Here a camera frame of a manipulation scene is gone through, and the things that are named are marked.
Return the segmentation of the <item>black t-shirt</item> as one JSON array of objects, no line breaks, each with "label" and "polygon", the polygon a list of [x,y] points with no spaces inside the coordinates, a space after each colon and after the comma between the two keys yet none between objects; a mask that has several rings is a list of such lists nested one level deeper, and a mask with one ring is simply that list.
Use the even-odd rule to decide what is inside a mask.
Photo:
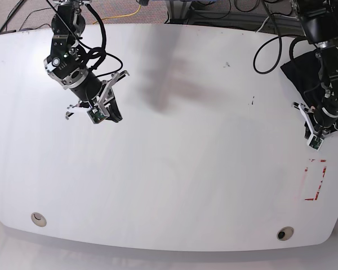
[{"label": "black t-shirt", "polygon": [[289,51],[289,56],[289,62],[283,64],[281,70],[307,106],[314,107],[320,113],[323,108],[324,88],[330,85],[320,50],[315,49],[297,57]]}]

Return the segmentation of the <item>red tape rectangle marking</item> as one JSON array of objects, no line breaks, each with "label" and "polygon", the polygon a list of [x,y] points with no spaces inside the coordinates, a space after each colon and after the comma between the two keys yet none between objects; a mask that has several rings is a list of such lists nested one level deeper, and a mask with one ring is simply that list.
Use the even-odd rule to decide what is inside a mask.
[{"label": "red tape rectangle marking", "polygon": [[326,159],[309,160],[304,172],[304,188],[302,192],[302,199],[304,201],[318,200],[326,170]]}]

